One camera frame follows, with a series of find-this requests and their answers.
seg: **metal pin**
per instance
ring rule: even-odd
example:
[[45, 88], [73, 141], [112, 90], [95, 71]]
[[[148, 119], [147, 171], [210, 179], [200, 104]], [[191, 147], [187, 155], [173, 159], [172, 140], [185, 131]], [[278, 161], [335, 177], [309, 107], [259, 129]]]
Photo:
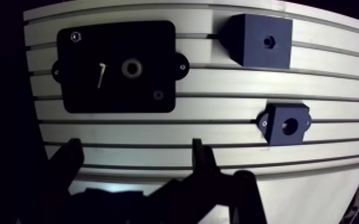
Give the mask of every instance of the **metal pin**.
[[97, 84], [97, 88], [100, 89], [101, 86], [101, 82], [103, 80], [103, 75], [104, 75], [104, 71], [105, 68], [107, 67], [104, 63], [100, 63], [100, 67], [101, 67], [101, 71], [100, 71], [100, 78], [99, 78], [99, 83]]

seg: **curved white surface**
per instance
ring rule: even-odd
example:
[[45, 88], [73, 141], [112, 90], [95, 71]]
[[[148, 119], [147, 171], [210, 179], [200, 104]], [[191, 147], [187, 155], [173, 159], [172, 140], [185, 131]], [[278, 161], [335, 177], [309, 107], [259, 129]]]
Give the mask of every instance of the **curved white surface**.
[[[242, 68], [228, 57], [213, 34], [240, 13], [293, 20], [290, 70]], [[271, 0], [77, 0], [26, 11], [24, 18], [29, 22], [24, 27], [28, 67], [34, 74], [30, 81], [38, 97], [35, 107], [46, 152], [52, 156], [55, 145], [69, 138], [79, 137], [85, 144], [80, 176], [89, 180], [74, 181], [72, 193], [97, 187], [149, 194], [162, 183], [137, 178], [190, 174], [191, 139], [202, 138], [217, 146], [214, 153], [224, 173], [249, 169], [257, 175], [270, 224], [340, 221], [359, 183], [359, 20]], [[177, 51], [191, 62], [188, 76], [176, 83], [173, 112], [65, 111], [60, 85], [49, 75], [57, 60], [60, 29], [162, 19], [175, 24]], [[266, 145], [252, 120], [268, 102], [310, 107], [313, 124], [302, 145]], [[98, 176], [105, 182], [92, 181]], [[116, 177], [129, 181], [118, 183]], [[226, 214], [217, 209], [204, 223], [227, 223]]]

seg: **mounting ear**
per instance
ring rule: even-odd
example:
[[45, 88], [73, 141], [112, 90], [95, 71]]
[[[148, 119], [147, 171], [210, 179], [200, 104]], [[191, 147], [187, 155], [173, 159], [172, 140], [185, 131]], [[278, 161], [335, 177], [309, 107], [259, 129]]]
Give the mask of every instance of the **mounting ear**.
[[189, 73], [190, 65], [188, 59], [181, 53], [174, 56], [175, 80], [183, 79]]
[[60, 83], [61, 81], [61, 67], [58, 61], [56, 61], [53, 64], [53, 67], [51, 68], [51, 75], [53, 76], [53, 79]]

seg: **black cube block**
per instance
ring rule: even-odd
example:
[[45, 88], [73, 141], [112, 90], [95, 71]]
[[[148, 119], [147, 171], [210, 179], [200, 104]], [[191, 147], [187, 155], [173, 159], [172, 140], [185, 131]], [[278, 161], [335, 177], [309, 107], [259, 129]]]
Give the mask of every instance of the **black cube block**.
[[218, 39], [243, 67], [289, 69], [292, 26], [285, 18], [239, 14], [228, 19]]

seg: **bolt head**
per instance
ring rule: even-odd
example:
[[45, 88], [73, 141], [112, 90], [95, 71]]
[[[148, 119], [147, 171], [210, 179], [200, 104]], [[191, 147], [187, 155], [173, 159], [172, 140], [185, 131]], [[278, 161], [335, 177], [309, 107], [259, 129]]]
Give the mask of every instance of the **bolt head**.
[[77, 43], [82, 40], [82, 36], [79, 32], [75, 31], [71, 34], [71, 41]]

